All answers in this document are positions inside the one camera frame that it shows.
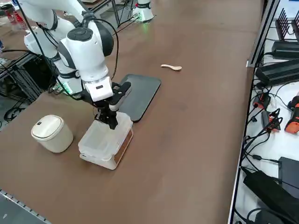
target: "bin lid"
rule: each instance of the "bin lid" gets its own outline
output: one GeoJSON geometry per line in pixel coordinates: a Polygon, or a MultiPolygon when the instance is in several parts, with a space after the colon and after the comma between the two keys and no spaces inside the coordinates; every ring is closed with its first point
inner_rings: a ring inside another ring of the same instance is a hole
{"type": "Polygon", "coordinates": [[[40,119],[31,129],[34,138],[48,141],[54,138],[62,129],[64,121],[55,115],[47,115],[40,119]]]}

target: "robotic arm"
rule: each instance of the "robotic arm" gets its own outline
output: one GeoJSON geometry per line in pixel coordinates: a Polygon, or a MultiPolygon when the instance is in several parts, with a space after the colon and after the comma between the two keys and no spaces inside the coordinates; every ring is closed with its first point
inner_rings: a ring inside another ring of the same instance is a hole
{"type": "MultiPolygon", "coordinates": [[[[84,101],[98,108],[95,119],[115,129],[116,111],[130,92],[131,84],[112,83],[108,76],[105,56],[111,54],[114,46],[110,32],[90,19],[92,14],[78,0],[19,0],[19,3],[28,18],[44,23],[44,28],[59,42],[53,46],[43,29],[34,30],[45,56],[59,69],[60,81],[72,80],[68,83],[77,85],[72,94],[80,92],[84,101]],[[54,10],[71,13],[79,22],[86,21],[85,27],[75,28],[54,10]]],[[[42,54],[32,33],[28,33],[24,41],[29,50],[42,54]]]]}

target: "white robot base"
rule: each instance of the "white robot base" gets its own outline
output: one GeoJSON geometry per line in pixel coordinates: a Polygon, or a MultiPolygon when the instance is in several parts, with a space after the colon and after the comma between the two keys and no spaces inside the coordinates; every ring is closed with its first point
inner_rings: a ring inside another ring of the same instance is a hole
{"type": "Polygon", "coordinates": [[[133,10],[132,20],[136,22],[148,22],[154,18],[154,15],[149,8],[135,8],[133,10]]]}

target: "table surface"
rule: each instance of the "table surface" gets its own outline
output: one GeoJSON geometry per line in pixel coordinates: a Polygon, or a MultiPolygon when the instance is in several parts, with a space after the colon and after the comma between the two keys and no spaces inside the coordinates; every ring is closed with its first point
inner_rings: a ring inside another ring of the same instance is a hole
{"type": "MultiPolygon", "coordinates": [[[[0,134],[0,187],[54,224],[227,222],[249,97],[245,64],[262,6],[261,0],[156,0],[149,25],[119,33],[114,81],[133,73],[162,85],[134,124],[118,168],[79,158],[91,106],[42,94],[0,134]],[[65,119],[75,135],[62,154],[30,135],[48,114],[65,119]]],[[[115,52],[107,57],[110,71],[115,52]]]]}

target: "wooden spoon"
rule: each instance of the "wooden spoon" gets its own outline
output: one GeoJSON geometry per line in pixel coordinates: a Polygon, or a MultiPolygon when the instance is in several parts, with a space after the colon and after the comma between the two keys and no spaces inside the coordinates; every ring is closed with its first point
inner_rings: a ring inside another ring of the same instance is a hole
{"type": "Polygon", "coordinates": [[[174,71],[181,71],[182,67],[181,66],[172,66],[172,65],[168,65],[168,64],[161,64],[162,68],[170,68],[174,71]]]}

